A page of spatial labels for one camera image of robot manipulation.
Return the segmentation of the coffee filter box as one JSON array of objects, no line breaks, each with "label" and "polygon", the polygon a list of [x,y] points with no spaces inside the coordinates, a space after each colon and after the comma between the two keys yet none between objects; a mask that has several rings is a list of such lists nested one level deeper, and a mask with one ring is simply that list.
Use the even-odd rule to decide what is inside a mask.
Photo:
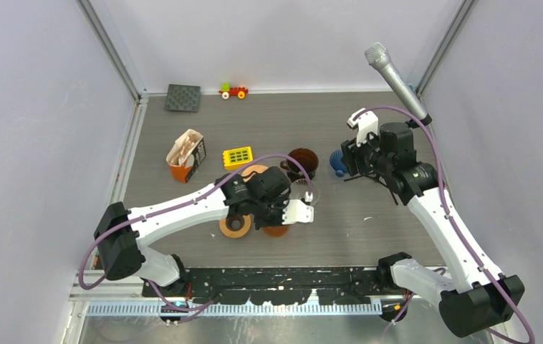
[{"label": "coffee filter box", "polygon": [[175,180],[188,183],[206,156],[203,135],[196,130],[187,129],[175,140],[172,149],[166,156],[166,163]]}]

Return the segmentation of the wooden ring holder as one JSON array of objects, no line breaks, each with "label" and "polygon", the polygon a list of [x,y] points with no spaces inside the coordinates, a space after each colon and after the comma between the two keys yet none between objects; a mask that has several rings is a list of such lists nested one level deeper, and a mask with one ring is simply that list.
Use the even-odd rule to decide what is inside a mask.
[{"label": "wooden ring holder", "polygon": [[246,236],[252,227],[252,217],[250,215],[235,215],[219,221],[221,233],[230,239],[240,239]]}]

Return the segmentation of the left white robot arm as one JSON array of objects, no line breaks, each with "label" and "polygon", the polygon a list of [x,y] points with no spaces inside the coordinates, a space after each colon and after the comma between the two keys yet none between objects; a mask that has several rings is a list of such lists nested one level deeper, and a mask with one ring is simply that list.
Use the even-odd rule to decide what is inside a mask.
[{"label": "left white robot arm", "polygon": [[227,173],[204,188],[170,201],[126,209],[108,206],[95,231],[104,277],[109,281],[136,276],[157,284],[171,297],[188,282],[183,263],[151,244],[195,225],[232,216],[249,216],[258,226],[280,225],[291,183],[277,167],[247,176]]}]

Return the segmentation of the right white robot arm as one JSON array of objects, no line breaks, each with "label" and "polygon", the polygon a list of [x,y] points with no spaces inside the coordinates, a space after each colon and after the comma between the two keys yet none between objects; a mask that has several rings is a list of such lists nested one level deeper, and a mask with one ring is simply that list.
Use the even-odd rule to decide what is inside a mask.
[{"label": "right white robot arm", "polygon": [[433,240],[450,276],[442,276],[399,252],[378,262],[377,285],[386,294],[407,289],[438,309],[447,328],[463,338],[510,320],[525,288],[484,254],[438,185],[438,172],[417,159],[406,123],[350,125],[357,135],[342,143],[351,176],[382,183],[415,215]]}]

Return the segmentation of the clear glass dripper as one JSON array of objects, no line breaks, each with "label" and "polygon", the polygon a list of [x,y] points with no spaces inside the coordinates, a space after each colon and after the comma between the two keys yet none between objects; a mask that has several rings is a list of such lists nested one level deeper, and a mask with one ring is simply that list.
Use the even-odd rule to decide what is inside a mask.
[{"label": "clear glass dripper", "polygon": [[314,181],[308,183],[305,178],[302,178],[292,182],[290,199],[307,201],[308,194],[311,195],[309,204],[315,206],[320,198],[320,190]]}]

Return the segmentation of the amber glass carafe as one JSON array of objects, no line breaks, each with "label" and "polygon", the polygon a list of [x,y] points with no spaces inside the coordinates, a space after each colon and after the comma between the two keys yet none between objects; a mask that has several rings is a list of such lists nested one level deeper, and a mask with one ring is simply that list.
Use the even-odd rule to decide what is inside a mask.
[{"label": "amber glass carafe", "polygon": [[261,230],[269,237],[279,238],[289,231],[289,226],[268,226],[262,227]]}]

